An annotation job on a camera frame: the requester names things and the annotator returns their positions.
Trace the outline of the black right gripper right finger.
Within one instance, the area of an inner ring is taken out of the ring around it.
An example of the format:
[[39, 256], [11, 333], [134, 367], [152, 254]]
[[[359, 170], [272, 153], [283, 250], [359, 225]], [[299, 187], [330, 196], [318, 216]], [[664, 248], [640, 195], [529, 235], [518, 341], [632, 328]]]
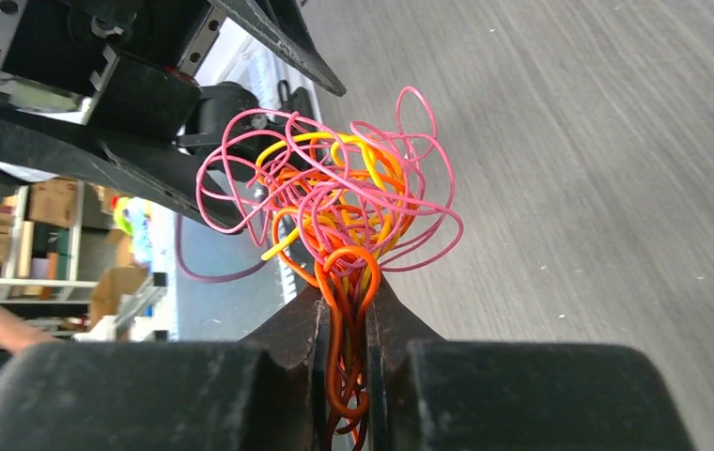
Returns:
[[387, 282], [366, 315], [374, 450], [691, 450], [657, 368], [613, 344], [449, 341]]

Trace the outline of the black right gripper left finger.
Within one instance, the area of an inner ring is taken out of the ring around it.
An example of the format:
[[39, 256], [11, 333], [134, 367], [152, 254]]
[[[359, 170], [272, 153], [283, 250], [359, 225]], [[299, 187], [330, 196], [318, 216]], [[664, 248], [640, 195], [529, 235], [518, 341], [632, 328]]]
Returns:
[[307, 288], [236, 342], [41, 344], [0, 375], [0, 450], [321, 450]]

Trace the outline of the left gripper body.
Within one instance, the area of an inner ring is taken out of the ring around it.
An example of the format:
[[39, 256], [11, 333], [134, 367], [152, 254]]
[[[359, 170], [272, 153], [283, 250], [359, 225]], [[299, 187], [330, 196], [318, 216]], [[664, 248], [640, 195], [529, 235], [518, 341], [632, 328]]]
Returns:
[[235, 226], [202, 162], [247, 96], [194, 79], [224, 19], [211, 1], [0, 1], [0, 197], [39, 170]]

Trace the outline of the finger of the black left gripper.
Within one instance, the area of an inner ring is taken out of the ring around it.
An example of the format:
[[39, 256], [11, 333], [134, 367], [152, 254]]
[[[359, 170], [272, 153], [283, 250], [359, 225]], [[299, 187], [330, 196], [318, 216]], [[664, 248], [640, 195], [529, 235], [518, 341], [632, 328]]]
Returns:
[[309, 80], [337, 97], [346, 94], [346, 87], [318, 53], [297, 1], [212, 0], [210, 3]]

